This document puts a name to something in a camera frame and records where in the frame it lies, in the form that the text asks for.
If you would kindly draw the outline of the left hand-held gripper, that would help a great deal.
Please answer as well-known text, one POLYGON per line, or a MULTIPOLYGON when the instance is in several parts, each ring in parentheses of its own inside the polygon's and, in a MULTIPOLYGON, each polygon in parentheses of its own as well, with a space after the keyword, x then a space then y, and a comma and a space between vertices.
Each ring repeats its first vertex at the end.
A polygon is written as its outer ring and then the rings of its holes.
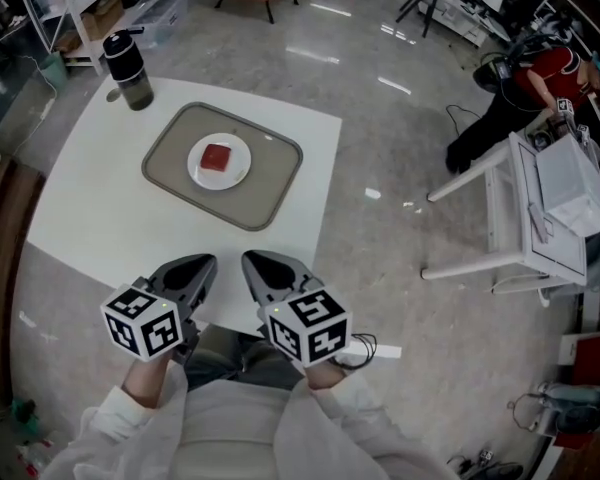
POLYGON ((184 362, 199 337, 192 314, 216 275, 216 257, 195 254, 163 264, 148 279, 121 285, 100 306, 114 346, 142 362, 168 352, 184 362))

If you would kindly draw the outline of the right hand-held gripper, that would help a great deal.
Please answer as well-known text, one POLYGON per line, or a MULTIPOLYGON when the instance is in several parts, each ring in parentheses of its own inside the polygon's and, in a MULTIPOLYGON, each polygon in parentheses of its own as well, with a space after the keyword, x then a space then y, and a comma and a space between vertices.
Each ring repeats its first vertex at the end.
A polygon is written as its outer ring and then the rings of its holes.
POLYGON ((274 251, 249 250, 242 254, 241 266, 259 305, 260 333, 286 358, 311 367, 349 346, 348 303, 301 261, 274 251))

